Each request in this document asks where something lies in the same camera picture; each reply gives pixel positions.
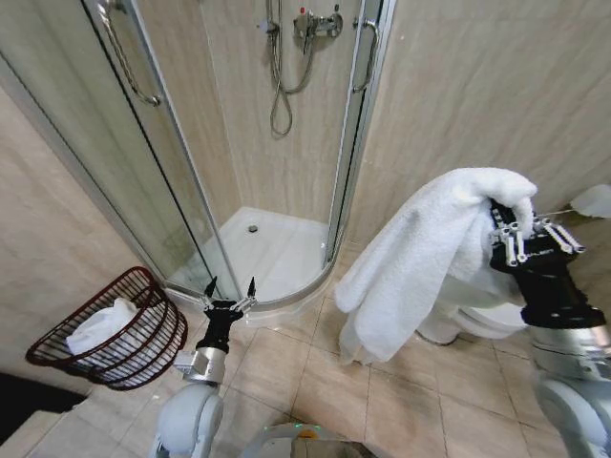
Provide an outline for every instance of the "shower door handle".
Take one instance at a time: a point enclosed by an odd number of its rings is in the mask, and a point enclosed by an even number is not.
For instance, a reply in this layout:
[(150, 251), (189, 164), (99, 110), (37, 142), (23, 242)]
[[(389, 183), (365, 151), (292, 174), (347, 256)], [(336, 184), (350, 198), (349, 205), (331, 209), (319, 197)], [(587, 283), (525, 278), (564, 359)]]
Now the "shower door handle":
[(127, 60), (127, 56), (123, 51), (121, 42), (118, 40), (118, 36), (116, 36), (115, 27), (113, 26), (113, 21), (111, 19), (112, 10), (121, 10), (125, 12), (125, 6), (121, 3), (120, 0), (99, 0), (97, 2), (97, 13), (99, 14), (100, 20), (102, 21), (102, 25), (104, 26), (106, 34), (108, 35), (108, 39), (110, 40), (111, 45), (113, 46), (113, 50), (115, 51), (118, 63), (120, 64), (123, 73), (125, 73), (127, 82), (130, 84), (137, 98), (142, 100), (144, 103), (148, 103), (149, 105), (157, 107), (161, 103), (161, 98), (156, 95), (145, 94), (137, 84), (136, 78), (134, 77), (134, 72), (132, 71), (132, 67), (130, 66), (129, 61)]
[[(358, 21), (354, 20), (354, 27), (358, 26)], [(380, 31), (378, 30), (378, 25), (371, 21), (370, 19), (365, 19), (363, 21), (363, 28), (369, 27), (373, 31), (373, 40), (371, 41), (371, 51), (369, 52), (369, 61), (367, 63), (367, 73), (365, 75), (365, 82), (363, 82), (360, 86), (354, 86), (352, 88), (353, 93), (360, 93), (363, 91), (371, 81), (371, 76), (373, 75), (373, 62), (375, 62), (375, 55), (378, 52), (378, 43), (380, 41)]]

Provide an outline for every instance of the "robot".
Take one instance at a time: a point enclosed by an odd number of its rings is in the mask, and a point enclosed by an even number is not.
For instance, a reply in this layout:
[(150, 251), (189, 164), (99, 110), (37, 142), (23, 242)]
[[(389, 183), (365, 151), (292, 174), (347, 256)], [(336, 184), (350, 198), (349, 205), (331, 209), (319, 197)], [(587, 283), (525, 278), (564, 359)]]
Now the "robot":
[[(537, 401), (572, 458), (610, 458), (611, 338), (603, 313), (588, 303), (567, 268), (585, 248), (549, 219), (535, 215), (533, 234), (526, 239), (511, 209), (492, 200), (491, 214), (495, 229), (490, 265), (512, 275), (524, 297), (521, 316), (529, 325)], [(201, 299), (210, 319), (204, 338), (195, 351), (181, 351), (174, 362), (190, 384), (163, 407), (149, 458), (210, 454), (222, 416), (219, 386), (229, 330), (257, 304), (254, 279), (240, 302), (213, 301), (215, 287), (216, 278)], [(380, 453), (321, 427), (298, 424), (266, 428), (241, 457), (364, 458)]]
[(514, 276), (526, 306), (541, 410), (572, 458), (611, 456), (611, 339), (604, 314), (575, 286), (567, 264), (585, 251), (535, 215), (524, 239), (514, 213), (492, 201), (491, 267)]

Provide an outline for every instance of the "shower hose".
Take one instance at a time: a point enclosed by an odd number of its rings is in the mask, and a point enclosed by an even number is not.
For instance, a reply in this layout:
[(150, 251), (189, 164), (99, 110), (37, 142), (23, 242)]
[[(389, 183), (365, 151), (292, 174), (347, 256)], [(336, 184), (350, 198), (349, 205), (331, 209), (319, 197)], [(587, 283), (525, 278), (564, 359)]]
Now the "shower hose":
[[(267, 15), (270, 23), (273, 23), (273, 8), (272, 0), (267, 0)], [(269, 114), (269, 125), (271, 131), (278, 138), (282, 138), (288, 135), (291, 128), (293, 127), (293, 111), (290, 107), (290, 101), (288, 96), (291, 94), (299, 93), (306, 85), (312, 72), (312, 61), (314, 59), (314, 43), (310, 42), (307, 51), (307, 63), (305, 65), (305, 71), (302, 75), (299, 84), (294, 88), (286, 88), (283, 83), (283, 0), (278, 0), (278, 29), (269, 34), (269, 60), (271, 67), (272, 80), (276, 86), (276, 93), (274, 94), (274, 101), (271, 107), (271, 113)], [(286, 108), (286, 114), (288, 121), (286, 127), (281, 129), (277, 126), (276, 117), (278, 114), (278, 106), (280, 101), (283, 101), (284, 107)]]

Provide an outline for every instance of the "shower enclosure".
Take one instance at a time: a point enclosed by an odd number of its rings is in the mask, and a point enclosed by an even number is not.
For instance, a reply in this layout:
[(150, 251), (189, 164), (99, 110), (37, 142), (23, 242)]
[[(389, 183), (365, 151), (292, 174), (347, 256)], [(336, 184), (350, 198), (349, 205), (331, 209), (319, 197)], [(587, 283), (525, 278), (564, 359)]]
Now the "shower enclosure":
[(168, 288), (256, 317), (332, 268), (393, 6), (5, 0), (0, 78)]

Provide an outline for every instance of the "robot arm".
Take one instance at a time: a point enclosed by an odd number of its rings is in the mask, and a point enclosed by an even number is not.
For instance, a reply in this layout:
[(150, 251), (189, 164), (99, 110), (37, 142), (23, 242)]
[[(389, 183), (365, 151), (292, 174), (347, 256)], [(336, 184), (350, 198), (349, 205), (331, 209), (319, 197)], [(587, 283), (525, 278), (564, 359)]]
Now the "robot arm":
[(611, 339), (567, 268), (585, 249), (549, 219), (535, 217), (524, 239), (511, 209), (493, 201), (492, 215), (490, 265), (513, 275), (526, 301), (538, 403), (572, 457), (610, 457)]
[(247, 297), (239, 302), (213, 301), (216, 277), (201, 298), (203, 312), (210, 319), (206, 333), (195, 350), (181, 350), (174, 367), (190, 382), (163, 406), (158, 418), (158, 432), (149, 458), (169, 458), (171, 454), (206, 458), (222, 418), (219, 385), (229, 353), (229, 330), (243, 317), (255, 299), (255, 281)]

